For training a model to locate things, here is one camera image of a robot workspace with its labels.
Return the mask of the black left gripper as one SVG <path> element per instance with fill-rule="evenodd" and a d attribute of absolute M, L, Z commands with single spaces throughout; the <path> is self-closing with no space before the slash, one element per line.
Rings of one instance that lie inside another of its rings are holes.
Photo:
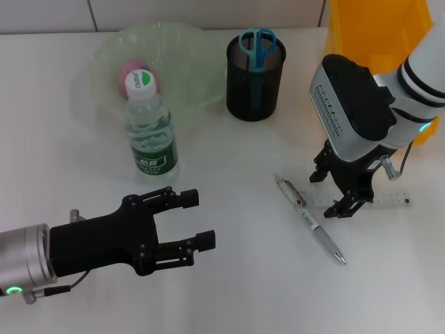
<path fill-rule="evenodd" d="M 49 256 L 54 272 L 63 277 L 122 263 L 131 266 L 137 275 L 148 276 L 154 268 L 191 267 L 195 251 L 216 247 L 215 231 L 158 245 L 153 215 L 198 205 L 197 189 L 176 193 L 167 186 L 124 197 L 112 214 L 53 227 Z"/>

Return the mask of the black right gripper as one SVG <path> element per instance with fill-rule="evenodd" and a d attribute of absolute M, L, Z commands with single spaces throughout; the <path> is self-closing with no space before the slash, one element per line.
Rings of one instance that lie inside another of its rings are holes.
<path fill-rule="evenodd" d="M 366 202 L 371 201 L 374 197 L 373 174 L 380 167 L 384 168 L 390 181 L 395 181 L 397 170 L 390 159 L 395 152 L 395 149 L 378 145 L 359 159 L 344 161 L 332 151 L 330 142 L 326 140 L 323 149 L 314 159 L 315 171 L 310 175 L 309 181 L 322 182 L 330 172 L 344 196 L 324 211 L 324 217 L 350 218 Z"/>

